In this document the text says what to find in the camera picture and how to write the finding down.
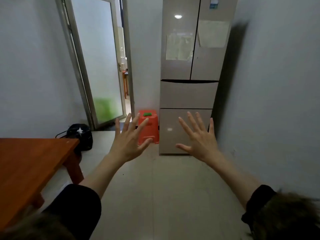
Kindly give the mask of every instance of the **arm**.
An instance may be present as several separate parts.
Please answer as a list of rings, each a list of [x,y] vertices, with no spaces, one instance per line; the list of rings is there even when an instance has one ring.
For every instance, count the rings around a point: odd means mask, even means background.
[[[196,113],[198,124],[192,114],[188,112],[188,119],[194,129],[194,132],[179,117],[179,123],[188,134],[191,140],[191,146],[176,144],[176,147],[182,149],[205,162],[229,185],[233,193],[244,208],[250,199],[252,193],[261,185],[255,178],[240,173],[234,165],[228,161],[218,149],[217,140],[214,136],[214,122],[210,118],[209,132],[205,128],[199,113]]]
[[[139,114],[132,120],[129,128],[131,114],[129,113],[123,130],[120,133],[119,119],[115,121],[115,138],[111,146],[110,152],[103,158],[101,163],[79,184],[93,189],[102,198],[111,179],[118,169],[128,161],[141,155],[141,153],[152,142],[152,138],[144,141],[138,146],[138,137],[142,129],[147,125],[146,118],[137,129],[136,124],[139,120]]]

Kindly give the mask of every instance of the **forearm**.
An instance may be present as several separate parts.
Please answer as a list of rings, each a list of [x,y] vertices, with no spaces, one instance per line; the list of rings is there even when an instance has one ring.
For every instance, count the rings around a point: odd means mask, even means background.
[[[253,192],[261,185],[254,177],[238,171],[233,163],[228,161],[222,153],[218,153],[208,165],[216,171],[231,188],[240,203],[246,208]]]
[[[99,165],[80,183],[93,189],[102,198],[114,174],[122,166],[121,160],[106,155]]]

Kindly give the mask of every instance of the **door frame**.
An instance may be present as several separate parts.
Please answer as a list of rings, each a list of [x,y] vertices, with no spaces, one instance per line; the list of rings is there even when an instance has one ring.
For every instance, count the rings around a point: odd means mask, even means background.
[[[120,96],[121,96],[121,104],[122,104],[122,115],[117,118],[123,119],[126,117],[126,103],[125,103],[125,94],[124,87],[122,83],[122,72],[119,71],[119,64],[121,60],[120,54],[120,46],[119,46],[119,38],[118,38],[118,26],[116,20],[116,5],[115,0],[102,0],[110,3],[111,7],[111,17],[112,17],[112,26],[113,26],[113,34],[114,34],[114,45],[116,52],[116,62],[117,62],[117,70],[118,70],[118,80],[120,87]],[[84,60],[84,56],[82,53],[80,37],[78,33],[78,28],[73,12],[72,2],[71,0],[56,0],[58,11],[60,14],[60,19],[62,22],[62,27],[64,29],[64,33],[67,39],[67,44],[71,56],[71,60],[73,63],[74,71],[76,74],[76,78],[78,81],[80,94],[82,97],[82,102],[86,111],[87,119],[91,130],[97,130],[107,124],[113,123],[116,118],[103,122],[101,124],[98,123],[97,114],[94,107],[93,96],[90,89],[90,83],[88,78],[88,73],[86,70],[86,64]]]

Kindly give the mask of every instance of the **red stool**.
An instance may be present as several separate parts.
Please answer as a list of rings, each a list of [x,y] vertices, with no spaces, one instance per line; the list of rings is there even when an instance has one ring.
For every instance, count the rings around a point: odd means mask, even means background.
[[[159,129],[158,129],[158,115],[155,110],[139,110],[140,118],[138,125],[140,125],[146,118],[149,118],[148,124],[143,128],[139,135],[138,145],[141,145],[146,139],[152,138],[154,144],[159,144]]]

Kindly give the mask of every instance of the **left hand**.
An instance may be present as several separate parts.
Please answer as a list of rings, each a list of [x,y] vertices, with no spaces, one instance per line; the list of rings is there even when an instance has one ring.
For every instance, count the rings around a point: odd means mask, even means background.
[[[137,116],[132,120],[129,128],[130,118],[131,118],[131,113],[129,113],[125,120],[123,130],[121,133],[120,133],[119,119],[117,118],[115,120],[115,137],[109,152],[109,156],[116,160],[119,160],[123,164],[140,156],[141,153],[153,141],[152,138],[148,138],[143,142],[142,145],[138,145],[139,134],[149,121],[149,119],[146,118],[138,126],[138,128],[135,129],[138,123],[139,117],[140,117],[140,114],[138,113]]]

